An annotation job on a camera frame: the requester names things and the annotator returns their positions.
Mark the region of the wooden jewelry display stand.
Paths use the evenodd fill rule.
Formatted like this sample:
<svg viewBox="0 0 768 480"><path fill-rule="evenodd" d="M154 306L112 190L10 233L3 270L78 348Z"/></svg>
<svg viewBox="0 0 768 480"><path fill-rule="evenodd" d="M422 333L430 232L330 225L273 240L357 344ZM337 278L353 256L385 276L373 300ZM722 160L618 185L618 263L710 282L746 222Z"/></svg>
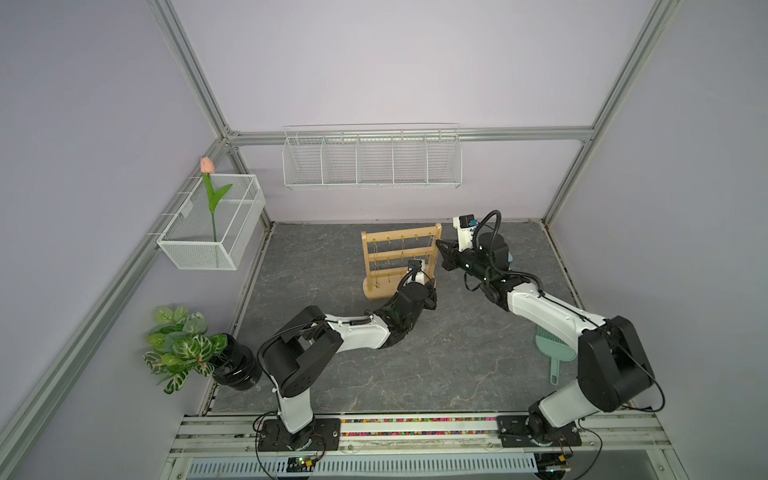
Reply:
<svg viewBox="0 0 768 480"><path fill-rule="evenodd" d="M442 225L362 232L365 277L362 289L368 300L392 296L412 261L423 264L426 274L433 276L438 260L436 241L442 237Z"/></svg>

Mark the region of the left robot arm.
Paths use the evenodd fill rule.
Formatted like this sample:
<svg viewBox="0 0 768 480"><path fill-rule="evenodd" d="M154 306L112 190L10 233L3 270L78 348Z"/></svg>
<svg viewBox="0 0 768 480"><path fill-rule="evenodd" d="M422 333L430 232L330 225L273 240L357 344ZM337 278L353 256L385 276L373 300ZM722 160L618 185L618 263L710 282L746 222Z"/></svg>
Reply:
<svg viewBox="0 0 768 480"><path fill-rule="evenodd" d="M326 314L316 305L301 310L256 354L273 385L282 426L293 435L311 430L310 388L335 355L390 348L413 330L423 311L436 306L435 279L411 263L394 295L375 310L347 317Z"/></svg>

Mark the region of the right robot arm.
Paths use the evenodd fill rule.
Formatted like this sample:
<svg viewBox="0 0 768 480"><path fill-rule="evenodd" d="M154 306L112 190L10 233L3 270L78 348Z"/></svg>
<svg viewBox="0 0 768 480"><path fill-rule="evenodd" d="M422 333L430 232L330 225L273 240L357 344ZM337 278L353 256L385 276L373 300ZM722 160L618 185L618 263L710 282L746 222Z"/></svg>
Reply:
<svg viewBox="0 0 768 480"><path fill-rule="evenodd" d="M576 354L575 380L529 407L524 435L547 443L578 420L613 412L657 385L630 320L587 312L546 293L534 274L511 269L499 211L481 220L461 215L452 224L456 240L437 243L443 268L476 279L476 289L491 303L543 328Z"/></svg>

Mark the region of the black ceramic vase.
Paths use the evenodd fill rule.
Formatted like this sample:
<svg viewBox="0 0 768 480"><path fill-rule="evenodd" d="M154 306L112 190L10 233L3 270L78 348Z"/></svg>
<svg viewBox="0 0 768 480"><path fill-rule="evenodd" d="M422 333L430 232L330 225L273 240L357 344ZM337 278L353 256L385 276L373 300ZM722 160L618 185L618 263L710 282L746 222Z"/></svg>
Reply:
<svg viewBox="0 0 768 480"><path fill-rule="evenodd" d="M211 359L213 380L238 391L253 388L262 375L255 355L248 346L231 335L225 334L225 338L226 346Z"/></svg>

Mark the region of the green leafy artificial plant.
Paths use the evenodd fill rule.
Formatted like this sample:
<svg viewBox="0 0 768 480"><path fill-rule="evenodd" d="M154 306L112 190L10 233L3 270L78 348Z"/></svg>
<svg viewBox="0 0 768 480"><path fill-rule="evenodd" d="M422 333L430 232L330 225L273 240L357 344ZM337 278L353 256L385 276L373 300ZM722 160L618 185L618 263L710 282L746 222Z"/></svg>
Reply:
<svg viewBox="0 0 768 480"><path fill-rule="evenodd" d="M158 307L153 317L142 358L166 395L181 391L191 373L211 377L232 344L224 333L209 335L204 315L182 305Z"/></svg>

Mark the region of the pink artificial tulip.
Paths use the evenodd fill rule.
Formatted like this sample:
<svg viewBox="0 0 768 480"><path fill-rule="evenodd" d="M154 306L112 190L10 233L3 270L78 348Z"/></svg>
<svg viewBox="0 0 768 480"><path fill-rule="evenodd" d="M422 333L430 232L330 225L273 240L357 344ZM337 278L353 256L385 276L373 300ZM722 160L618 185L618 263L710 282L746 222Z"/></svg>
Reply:
<svg viewBox="0 0 768 480"><path fill-rule="evenodd" d="M212 176L216 173L215 165L209 157L202 157L200 160L200 171L202 182L205 186L205 191L208 200L208 209L211 218L213 241L218 241L218 233L216 226L216 209L220 201L226 196L229 190L232 188L231 184L226 184L217 189L212 180Z"/></svg>

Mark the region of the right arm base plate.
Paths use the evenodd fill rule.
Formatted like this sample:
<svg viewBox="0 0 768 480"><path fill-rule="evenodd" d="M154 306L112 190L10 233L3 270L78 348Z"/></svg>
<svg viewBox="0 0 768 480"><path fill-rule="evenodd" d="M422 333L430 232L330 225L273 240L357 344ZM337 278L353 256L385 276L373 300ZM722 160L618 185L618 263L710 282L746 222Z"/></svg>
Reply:
<svg viewBox="0 0 768 480"><path fill-rule="evenodd" d="M574 422L563 427L552 427L536 414L500 415L496 421L498 436L504 448L582 445L579 430Z"/></svg>

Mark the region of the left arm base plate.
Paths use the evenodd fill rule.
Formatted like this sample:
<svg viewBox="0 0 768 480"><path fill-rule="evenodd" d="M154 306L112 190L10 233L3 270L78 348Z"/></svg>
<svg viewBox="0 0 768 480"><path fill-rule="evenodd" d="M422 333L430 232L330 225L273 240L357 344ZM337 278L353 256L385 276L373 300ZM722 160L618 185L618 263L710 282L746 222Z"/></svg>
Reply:
<svg viewBox="0 0 768 480"><path fill-rule="evenodd" d="M336 451L340 439L339 418L315 418L297 433L289 432L280 419L271 418L257 428L256 446L260 452Z"/></svg>

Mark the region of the white mesh wall basket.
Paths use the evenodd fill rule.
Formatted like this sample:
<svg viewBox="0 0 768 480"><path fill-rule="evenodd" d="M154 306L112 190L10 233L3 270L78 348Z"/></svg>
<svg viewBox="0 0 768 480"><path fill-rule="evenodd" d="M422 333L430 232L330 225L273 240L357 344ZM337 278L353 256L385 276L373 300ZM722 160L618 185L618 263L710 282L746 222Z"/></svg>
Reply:
<svg viewBox="0 0 768 480"><path fill-rule="evenodd" d="M232 188L216 209L218 241L213 241L208 200L202 178L159 234L156 243L180 270L236 270L266 205L257 177L214 174L214 186Z"/></svg>

